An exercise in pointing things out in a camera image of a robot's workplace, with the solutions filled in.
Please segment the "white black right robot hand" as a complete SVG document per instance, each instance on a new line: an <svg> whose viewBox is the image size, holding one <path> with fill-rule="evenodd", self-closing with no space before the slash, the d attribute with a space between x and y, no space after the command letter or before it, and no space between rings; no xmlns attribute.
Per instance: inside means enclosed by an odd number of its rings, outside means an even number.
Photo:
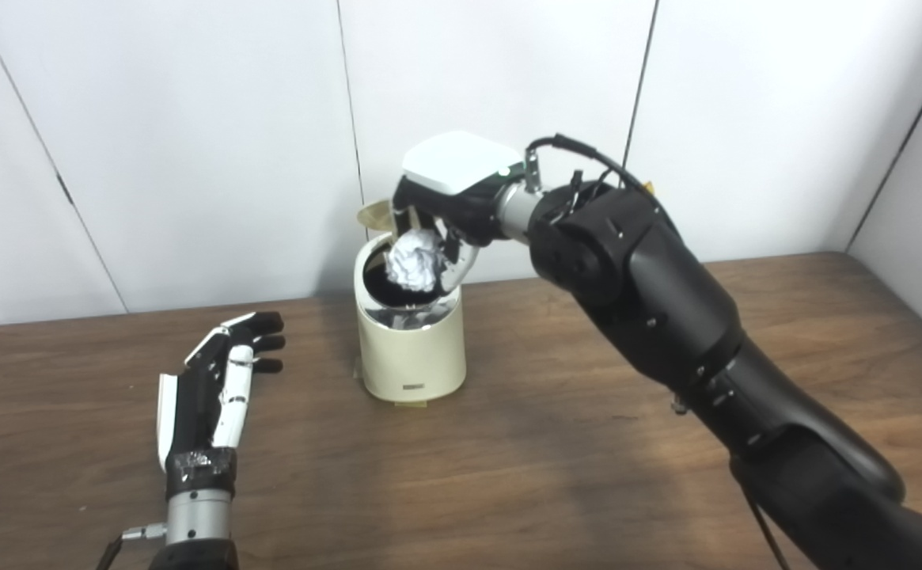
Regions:
<svg viewBox="0 0 922 570"><path fill-rule="evenodd" d="M405 153L391 211L396 240L387 278L404 290L445 295L463 282L479 250L526 241L533 203L521 153L468 132Z"/></svg>

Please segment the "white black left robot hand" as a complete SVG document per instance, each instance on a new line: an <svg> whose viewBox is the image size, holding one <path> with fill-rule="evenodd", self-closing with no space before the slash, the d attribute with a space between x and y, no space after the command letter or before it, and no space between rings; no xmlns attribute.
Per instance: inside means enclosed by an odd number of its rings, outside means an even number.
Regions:
<svg viewBox="0 0 922 570"><path fill-rule="evenodd" d="M167 500L206 491L235 494L253 379L283 368L281 360L263 357L286 346L283 329L276 311L223 321L192 349L182 371L161 373L156 441Z"/></svg>

